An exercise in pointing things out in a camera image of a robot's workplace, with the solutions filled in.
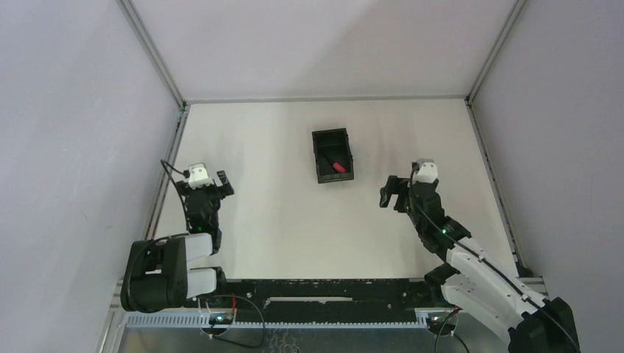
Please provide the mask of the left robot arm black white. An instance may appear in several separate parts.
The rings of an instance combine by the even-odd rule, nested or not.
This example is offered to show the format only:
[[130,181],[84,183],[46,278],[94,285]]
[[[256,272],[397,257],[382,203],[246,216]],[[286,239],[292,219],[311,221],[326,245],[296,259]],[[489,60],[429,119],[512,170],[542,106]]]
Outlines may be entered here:
[[121,285],[121,306],[127,312],[156,313],[182,307],[202,296],[214,307],[225,304],[230,287],[220,267],[191,268],[194,260],[217,254],[221,248],[221,202],[234,194],[224,171],[220,184],[201,165],[176,184],[182,198],[188,230],[152,240],[139,240],[130,248]]

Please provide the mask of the red handled screwdriver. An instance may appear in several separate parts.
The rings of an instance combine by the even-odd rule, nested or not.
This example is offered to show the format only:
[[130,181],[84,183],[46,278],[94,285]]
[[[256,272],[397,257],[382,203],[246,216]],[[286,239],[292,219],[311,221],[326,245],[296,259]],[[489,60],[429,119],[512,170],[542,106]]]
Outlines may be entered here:
[[347,172],[346,168],[341,163],[338,163],[329,157],[326,157],[326,160],[336,173],[345,174]]

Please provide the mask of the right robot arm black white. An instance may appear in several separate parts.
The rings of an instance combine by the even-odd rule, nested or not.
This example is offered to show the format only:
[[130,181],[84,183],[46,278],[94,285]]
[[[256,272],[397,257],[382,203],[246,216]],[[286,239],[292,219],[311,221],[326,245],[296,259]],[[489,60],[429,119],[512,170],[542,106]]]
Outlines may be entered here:
[[498,268],[470,232],[446,215],[437,185],[391,175],[380,189],[380,207],[397,196],[394,210],[410,218],[422,245],[443,262],[425,276],[426,299],[469,313],[509,352],[579,352],[571,306]]

